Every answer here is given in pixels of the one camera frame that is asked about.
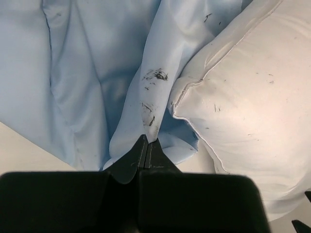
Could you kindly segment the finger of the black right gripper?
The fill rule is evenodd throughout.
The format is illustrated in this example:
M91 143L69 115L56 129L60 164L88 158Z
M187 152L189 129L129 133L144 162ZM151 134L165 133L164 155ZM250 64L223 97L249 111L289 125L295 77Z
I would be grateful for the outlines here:
M296 233L311 233L311 227L301 222L300 220L292 220L292 225Z

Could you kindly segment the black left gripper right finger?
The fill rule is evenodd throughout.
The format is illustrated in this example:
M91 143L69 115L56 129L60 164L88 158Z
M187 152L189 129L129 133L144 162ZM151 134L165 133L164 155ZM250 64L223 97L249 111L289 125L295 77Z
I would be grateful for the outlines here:
M181 172L155 141L138 176L142 233L267 233L259 191L245 176Z

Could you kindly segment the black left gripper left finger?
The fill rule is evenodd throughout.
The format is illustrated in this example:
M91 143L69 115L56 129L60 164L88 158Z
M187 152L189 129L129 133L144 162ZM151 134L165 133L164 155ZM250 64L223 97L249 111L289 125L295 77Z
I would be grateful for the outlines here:
M3 233L116 232L137 215L137 173L146 153L140 136L104 171L9 172L0 178Z

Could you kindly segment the light blue pillowcase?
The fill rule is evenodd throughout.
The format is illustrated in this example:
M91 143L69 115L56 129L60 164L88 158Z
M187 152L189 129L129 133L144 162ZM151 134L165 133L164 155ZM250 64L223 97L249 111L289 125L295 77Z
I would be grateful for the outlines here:
M0 164L101 170L141 134L179 164L198 139L167 111L173 82L247 0L3 0L0 121L49 153Z

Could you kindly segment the white pillow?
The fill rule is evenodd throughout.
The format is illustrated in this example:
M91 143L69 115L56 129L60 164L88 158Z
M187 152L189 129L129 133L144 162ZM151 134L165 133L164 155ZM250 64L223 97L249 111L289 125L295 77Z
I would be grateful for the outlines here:
M251 178L270 221L311 187L311 3L254 0L185 66L171 114L222 174Z

